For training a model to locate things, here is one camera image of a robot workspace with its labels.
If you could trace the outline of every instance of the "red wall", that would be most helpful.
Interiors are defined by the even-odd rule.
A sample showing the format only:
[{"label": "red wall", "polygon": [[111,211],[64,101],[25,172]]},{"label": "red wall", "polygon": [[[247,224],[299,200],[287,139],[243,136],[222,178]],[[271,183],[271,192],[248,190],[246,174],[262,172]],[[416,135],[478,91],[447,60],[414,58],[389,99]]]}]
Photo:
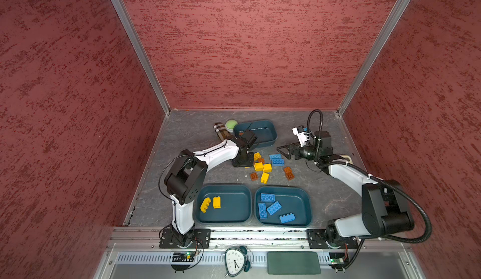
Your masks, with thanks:
[{"label": "red wall", "polygon": [[336,109],[396,0],[124,0],[173,108]]},{"label": "red wall", "polygon": [[429,278],[481,274],[479,11],[412,0],[344,115],[368,170],[428,211],[433,235],[415,250]]},{"label": "red wall", "polygon": [[0,0],[0,277],[90,278],[163,117],[110,0]]}]

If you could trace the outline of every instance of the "tray with blue bricks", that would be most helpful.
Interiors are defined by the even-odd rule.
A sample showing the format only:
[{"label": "tray with blue bricks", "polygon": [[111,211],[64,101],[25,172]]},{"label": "tray with blue bricks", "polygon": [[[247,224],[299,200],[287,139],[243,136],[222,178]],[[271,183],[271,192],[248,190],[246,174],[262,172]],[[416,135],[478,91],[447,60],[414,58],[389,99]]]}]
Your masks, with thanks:
[{"label": "tray with blue bricks", "polygon": [[300,188],[261,187],[255,203],[257,220],[267,226],[302,228],[312,221],[309,196]]}]

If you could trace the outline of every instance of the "orange toy brick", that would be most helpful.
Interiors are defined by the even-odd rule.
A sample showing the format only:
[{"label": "orange toy brick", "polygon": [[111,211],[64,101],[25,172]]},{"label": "orange toy brick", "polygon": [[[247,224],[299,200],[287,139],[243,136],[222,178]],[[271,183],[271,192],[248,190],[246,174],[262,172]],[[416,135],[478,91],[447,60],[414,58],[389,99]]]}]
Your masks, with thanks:
[{"label": "orange toy brick", "polygon": [[290,181],[294,179],[294,175],[292,174],[292,169],[289,166],[284,168],[284,173],[286,174],[287,180]]}]

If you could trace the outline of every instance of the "empty tray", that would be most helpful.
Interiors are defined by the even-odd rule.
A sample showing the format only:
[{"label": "empty tray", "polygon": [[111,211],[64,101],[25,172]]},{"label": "empty tray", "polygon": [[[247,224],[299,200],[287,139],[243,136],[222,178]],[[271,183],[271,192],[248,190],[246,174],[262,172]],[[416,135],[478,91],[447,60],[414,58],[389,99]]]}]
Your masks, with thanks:
[{"label": "empty tray", "polygon": [[257,120],[243,122],[234,126],[234,135],[239,137],[242,132],[249,128],[257,136],[255,148],[271,146],[277,139],[277,132],[272,122],[268,120]]},{"label": "empty tray", "polygon": [[[261,193],[273,193],[276,197],[276,201],[282,206],[282,208],[276,211],[273,215],[268,214],[266,219],[259,218],[259,209],[257,208],[257,204],[264,203],[261,202]],[[282,227],[307,227],[312,221],[309,196],[300,188],[274,186],[261,187],[256,191],[255,202],[254,207],[256,217],[262,224]],[[279,216],[289,213],[294,213],[296,219],[292,222],[281,224]]]},{"label": "empty tray", "polygon": [[[220,208],[214,209],[213,198],[220,197]],[[201,211],[204,198],[210,198],[207,211]],[[243,185],[207,185],[196,198],[194,208],[195,218],[199,223],[241,223],[251,217],[252,194]]]}]

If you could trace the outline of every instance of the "blue connector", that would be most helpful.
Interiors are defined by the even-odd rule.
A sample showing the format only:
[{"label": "blue connector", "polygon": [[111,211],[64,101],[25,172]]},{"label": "blue connector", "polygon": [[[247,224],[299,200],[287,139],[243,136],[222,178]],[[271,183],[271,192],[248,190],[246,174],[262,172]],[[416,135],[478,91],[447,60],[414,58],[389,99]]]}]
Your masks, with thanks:
[{"label": "blue connector", "polygon": [[272,193],[261,193],[261,202],[275,202],[275,195]]},{"label": "blue connector", "polygon": [[266,219],[268,217],[268,213],[266,211],[266,203],[259,203],[259,218]]},{"label": "blue connector", "polygon": [[284,166],[284,159],[271,159],[272,166]]},{"label": "blue connector", "polygon": [[289,213],[289,214],[284,214],[283,216],[279,216],[279,219],[280,219],[280,223],[284,224],[287,222],[292,222],[293,220],[296,219],[296,217],[294,216],[293,213]]},{"label": "blue connector", "polygon": [[282,206],[279,204],[279,202],[275,202],[274,204],[270,205],[268,207],[268,212],[270,215],[273,215],[274,213],[276,213],[280,208],[282,208]]},{"label": "blue connector", "polygon": [[269,159],[272,161],[272,159],[282,159],[282,156],[280,154],[273,154],[269,155]]}]

